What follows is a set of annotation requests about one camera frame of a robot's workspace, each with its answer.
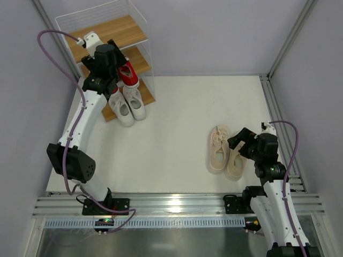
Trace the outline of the beige lace sneaker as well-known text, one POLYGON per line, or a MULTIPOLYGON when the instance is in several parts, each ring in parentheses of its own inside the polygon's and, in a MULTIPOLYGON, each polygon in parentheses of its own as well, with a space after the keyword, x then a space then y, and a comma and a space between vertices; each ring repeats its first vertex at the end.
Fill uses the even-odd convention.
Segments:
POLYGON ((224 171, 225 177, 232 181, 241 179, 245 169, 247 159, 239 153, 241 148, 242 145, 238 145, 230 151, 230 157, 224 171))
POLYGON ((223 173, 228 163, 230 157, 229 136, 229 129, 225 125, 217 125, 209 135, 207 168, 214 175, 223 173))

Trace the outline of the red sneaker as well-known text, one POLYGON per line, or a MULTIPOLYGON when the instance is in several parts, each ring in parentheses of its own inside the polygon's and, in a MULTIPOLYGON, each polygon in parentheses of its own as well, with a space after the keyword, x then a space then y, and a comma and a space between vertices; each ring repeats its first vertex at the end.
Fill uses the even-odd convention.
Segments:
POLYGON ((110 90, 111 95, 116 94, 118 92, 118 87, 113 86, 112 89, 110 90))
POLYGON ((118 69, 118 74, 126 87, 137 88, 139 86, 138 76, 129 60, 118 69))

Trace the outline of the white sneaker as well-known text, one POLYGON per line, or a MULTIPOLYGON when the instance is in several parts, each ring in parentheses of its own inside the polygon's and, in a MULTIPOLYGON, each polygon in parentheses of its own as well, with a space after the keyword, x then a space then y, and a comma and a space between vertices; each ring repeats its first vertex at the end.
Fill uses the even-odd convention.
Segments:
POLYGON ((130 127, 134 124, 134 118, 130 108, 123 94, 119 90, 111 95, 108 103, 121 125, 124 127, 130 127))
POLYGON ((123 87, 123 95, 126 99, 134 119, 136 120, 143 120, 146 118, 146 111, 143 100, 141 98, 141 93, 138 88, 131 88, 124 86, 123 87))

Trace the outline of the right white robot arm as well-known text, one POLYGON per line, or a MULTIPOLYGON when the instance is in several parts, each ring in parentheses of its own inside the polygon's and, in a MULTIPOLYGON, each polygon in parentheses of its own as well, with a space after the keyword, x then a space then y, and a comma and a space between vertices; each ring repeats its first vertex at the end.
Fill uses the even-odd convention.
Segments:
POLYGON ((279 162, 278 137, 275 128, 262 124, 254 133, 244 127, 228 139, 230 149, 254 162, 260 186, 247 186, 242 193, 242 205, 259 221, 269 250, 266 256, 320 256, 306 237, 292 201, 288 170, 279 162))

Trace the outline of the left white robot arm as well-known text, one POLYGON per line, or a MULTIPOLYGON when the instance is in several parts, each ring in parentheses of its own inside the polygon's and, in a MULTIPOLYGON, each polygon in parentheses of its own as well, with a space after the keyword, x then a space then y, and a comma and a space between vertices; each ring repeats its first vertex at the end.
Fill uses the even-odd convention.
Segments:
POLYGON ((100 43, 94 54, 82 58, 90 70, 83 85, 78 87, 80 102, 67 131, 58 143, 47 147, 48 157, 55 172, 63 176, 70 195, 75 192, 69 181, 80 188, 101 209, 115 213, 111 190, 95 175, 96 163, 86 154, 95 121, 107 104, 116 110, 125 105, 124 96, 117 87, 118 69, 127 60, 113 40, 100 43))

